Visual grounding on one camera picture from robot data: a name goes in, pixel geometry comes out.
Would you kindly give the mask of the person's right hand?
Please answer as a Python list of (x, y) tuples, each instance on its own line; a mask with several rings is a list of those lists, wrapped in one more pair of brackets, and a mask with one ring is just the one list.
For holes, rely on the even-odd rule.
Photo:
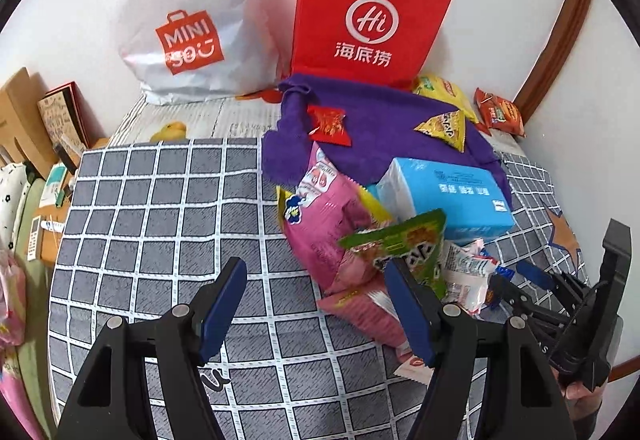
[(568, 414), (570, 418), (577, 422), (583, 418), (597, 413), (602, 404), (602, 394), (605, 386), (596, 387), (589, 390), (582, 382), (572, 382), (561, 390), (565, 398)]

